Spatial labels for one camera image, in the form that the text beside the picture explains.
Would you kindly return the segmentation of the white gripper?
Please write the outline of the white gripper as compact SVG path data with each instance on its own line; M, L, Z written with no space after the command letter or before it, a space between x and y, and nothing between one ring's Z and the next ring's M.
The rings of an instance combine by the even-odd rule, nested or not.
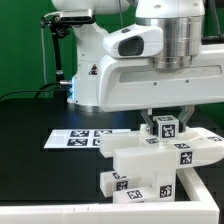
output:
M182 106L179 130L185 132L196 104L224 102L224 44L204 45L183 69L155 69L149 58L104 56L99 66L97 102L105 112L142 110L154 134L153 108Z

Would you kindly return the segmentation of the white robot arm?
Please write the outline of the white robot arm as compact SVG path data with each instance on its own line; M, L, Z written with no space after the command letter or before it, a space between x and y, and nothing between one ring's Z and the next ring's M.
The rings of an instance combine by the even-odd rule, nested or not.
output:
M204 45L204 0L52 0L77 38L67 102L105 112L224 102L224 44Z

